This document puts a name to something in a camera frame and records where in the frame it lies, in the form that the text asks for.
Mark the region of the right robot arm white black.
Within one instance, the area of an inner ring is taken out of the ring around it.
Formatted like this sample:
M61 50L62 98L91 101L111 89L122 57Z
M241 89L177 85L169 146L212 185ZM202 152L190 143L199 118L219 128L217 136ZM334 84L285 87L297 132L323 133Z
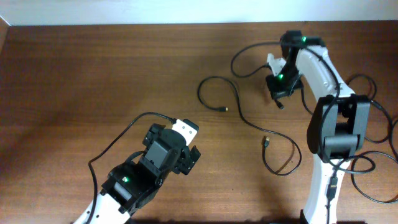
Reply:
M357 95L340 77L319 37L288 30L280 38L282 58L267 56L267 87L274 101L303 89L305 78L317 101L307 129L313 154L310 193L301 223L336 223L342 180L364 144L370 100Z

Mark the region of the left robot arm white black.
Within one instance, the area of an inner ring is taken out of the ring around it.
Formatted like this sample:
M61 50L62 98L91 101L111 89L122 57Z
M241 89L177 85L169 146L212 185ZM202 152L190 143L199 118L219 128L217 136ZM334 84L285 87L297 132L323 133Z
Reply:
M201 156L195 146L189 148L198 130L188 119L176 120L171 128L153 124L142 142L145 150L131 154L109 172L97 200L75 223L129 223L171 172L187 175L192 170Z

